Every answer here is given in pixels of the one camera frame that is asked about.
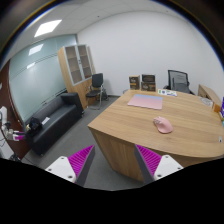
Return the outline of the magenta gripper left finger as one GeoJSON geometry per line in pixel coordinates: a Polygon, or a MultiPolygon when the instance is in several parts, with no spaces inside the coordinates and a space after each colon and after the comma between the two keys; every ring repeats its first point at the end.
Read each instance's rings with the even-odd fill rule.
{"type": "Polygon", "coordinates": [[[90,145],[69,157],[60,156],[46,168],[46,171],[84,186],[94,156],[95,146],[90,145]]]}

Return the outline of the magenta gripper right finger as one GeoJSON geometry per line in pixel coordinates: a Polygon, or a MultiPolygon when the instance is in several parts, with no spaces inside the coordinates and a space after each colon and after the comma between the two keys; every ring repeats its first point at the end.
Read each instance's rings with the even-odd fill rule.
{"type": "Polygon", "coordinates": [[[182,166],[170,155],[161,156],[140,145],[135,146],[134,154],[145,185],[182,169],[182,166]]]}

